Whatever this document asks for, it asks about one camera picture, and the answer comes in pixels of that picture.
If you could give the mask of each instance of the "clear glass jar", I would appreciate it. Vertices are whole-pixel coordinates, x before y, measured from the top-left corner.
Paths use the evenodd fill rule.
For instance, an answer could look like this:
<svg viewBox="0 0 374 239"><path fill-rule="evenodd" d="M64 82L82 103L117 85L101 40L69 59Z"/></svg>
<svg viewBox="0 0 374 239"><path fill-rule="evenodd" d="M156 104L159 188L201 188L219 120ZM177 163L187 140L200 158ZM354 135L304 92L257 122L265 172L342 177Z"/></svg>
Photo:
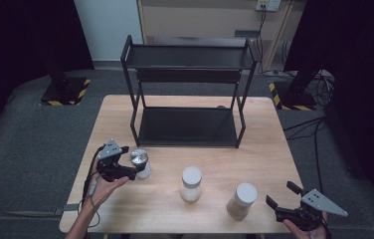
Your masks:
<svg viewBox="0 0 374 239"><path fill-rule="evenodd" d="M195 166L184 168L182 181L181 197L187 202L197 201L201 194L202 172L200 169Z"/></svg>
<svg viewBox="0 0 374 239"><path fill-rule="evenodd" d="M227 204L227 211L236 220L243 220L248 214L252 204L258 199L258 191L250 183L242 183L237 187L236 193Z"/></svg>
<svg viewBox="0 0 374 239"><path fill-rule="evenodd" d="M138 148L130 154L130 161L137 169L140 167L142 168L144 165L144 169L138 171L136 173L137 177L140 179L146 178L150 175L150 164L149 164L149 156L147 152L143 148Z"/></svg>

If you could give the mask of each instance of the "human arm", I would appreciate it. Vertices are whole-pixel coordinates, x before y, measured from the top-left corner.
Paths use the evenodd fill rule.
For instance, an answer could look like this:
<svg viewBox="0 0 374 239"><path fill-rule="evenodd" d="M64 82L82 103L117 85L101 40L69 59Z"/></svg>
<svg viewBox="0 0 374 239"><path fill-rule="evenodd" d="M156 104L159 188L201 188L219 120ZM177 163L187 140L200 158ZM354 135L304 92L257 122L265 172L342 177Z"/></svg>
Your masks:
<svg viewBox="0 0 374 239"><path fill-rule="evenodd" d="M93 168L96 168L97 160L95 161ZM91 191L93 183L96 181L96 187L92 196L88 195L86 197L85 203L82 210L67 234L67 239L80 239L84 238L89 224L94 218L94 214L99 209L99 207L110 197L110 195L125 182L128 181L128 177L122 177L113 182L108 182L104 180L101 176L97 175L91 179L90 188L88 192Z"/></svg>

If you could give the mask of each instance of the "yellow and black tape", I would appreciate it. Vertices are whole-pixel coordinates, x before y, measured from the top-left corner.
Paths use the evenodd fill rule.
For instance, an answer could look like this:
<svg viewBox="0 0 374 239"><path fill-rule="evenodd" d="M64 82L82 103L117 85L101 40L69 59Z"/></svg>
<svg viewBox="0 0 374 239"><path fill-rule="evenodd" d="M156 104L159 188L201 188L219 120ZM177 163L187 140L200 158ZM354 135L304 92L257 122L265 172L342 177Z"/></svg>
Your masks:
<svg viewBox="0 0 374 239"><path fill-rule="evenodd" d="M274 103L278 110L288 110L288 111L317 111L317 107L313 106L285 106L281 102L281 98L278 95L277 89L274 84L269 84L272 96L274 97Z"/></svg>
<svg viewBox="0 0 374 239"><path fill-rule="evenodd" d="M81 101L83 96L86 93L86 90L88 89L89 84L91 83L91 80L86 79L83 87L81 88L81 91L79 92L79 96L77 99L73 101L41 101L41 106L53 106L53 107L60 107L60 106L76 106Z"/></svg>

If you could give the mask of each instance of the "dark curtain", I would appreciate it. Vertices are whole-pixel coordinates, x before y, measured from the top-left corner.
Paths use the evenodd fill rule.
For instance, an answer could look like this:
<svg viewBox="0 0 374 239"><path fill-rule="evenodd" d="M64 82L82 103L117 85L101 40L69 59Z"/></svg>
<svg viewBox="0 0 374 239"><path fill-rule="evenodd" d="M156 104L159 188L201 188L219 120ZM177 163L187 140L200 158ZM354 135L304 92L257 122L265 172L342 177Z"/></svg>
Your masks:
<svg viewBox="0 0 374 239"><path fill-rule="evenodd" d="M326 113L340 125L332 130L342 130L345 159L355 157L374 184L374 2L308 0L284 69L300 71L309 61L333 75L333 110Z"/></svg>
<svg viewBox="0 0 374 239"><path fill-rule="evenodd" d="M73 0L0 1L0 114L25 82L93 68Z"/></svg>

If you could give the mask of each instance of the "gray floor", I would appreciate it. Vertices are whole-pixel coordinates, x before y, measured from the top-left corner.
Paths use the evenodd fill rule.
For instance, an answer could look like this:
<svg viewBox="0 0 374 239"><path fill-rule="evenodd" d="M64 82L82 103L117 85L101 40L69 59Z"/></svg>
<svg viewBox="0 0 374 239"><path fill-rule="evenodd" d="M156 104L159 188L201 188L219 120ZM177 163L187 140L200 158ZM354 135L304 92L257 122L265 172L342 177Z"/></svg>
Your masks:
<svg viewBox="0 0 374 239"><path fill-rule="evenodd" d="M99 106L106 95L126 95L119 70L76 71L69 76L92 80L79 106L42 107L39 100L50 79L44 77L17 88L0 117L0 212L52 212L66 204L88 143ZM270 97L269 83L285 78L255 76L253 97ZM146 88L151 95L229 96L231 88L217 85L157 84ZM284 128L323 116L313 112L278 111ZM299 135L313 133L314 126ZM287 131L290 136L294 130ZM314 138L289 140L289 147L304 186L318 188ZM354 179L338 151L329 128L317 135L324 194L348 211L348 217L329 215L335 239L374 239L374 187ZM27 218L0 215L0 238L63 238L59 217ZM292 238L289 234L266 238Z"/></svg>

